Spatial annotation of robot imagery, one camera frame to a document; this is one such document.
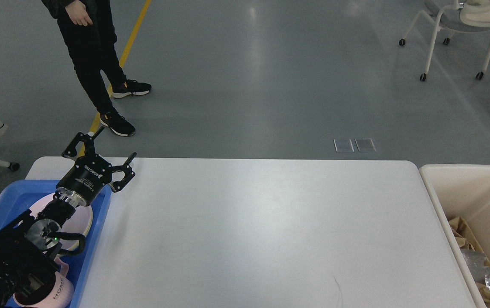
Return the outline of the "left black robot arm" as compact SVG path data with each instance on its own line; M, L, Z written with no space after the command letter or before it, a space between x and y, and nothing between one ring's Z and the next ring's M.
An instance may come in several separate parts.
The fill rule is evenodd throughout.
M58 255L79 255L86 236L63 232L65 223L79 207L88 207L104 189L121 191L136 175L130 163L135 152L119 166L96 153L93 135L77 133L62 152L74 166L56 184L51 201L36 216L29 209L0 229L0 308L15 293L31 296L55 281Z

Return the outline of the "person's right hand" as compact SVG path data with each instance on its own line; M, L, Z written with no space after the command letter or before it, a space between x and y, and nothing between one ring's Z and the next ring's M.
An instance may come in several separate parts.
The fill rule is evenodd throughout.
M73 24L79 26L89 26L93 24L92 19L89 17L85 4L80 0L74 0L67 6L65 6L69 19Z

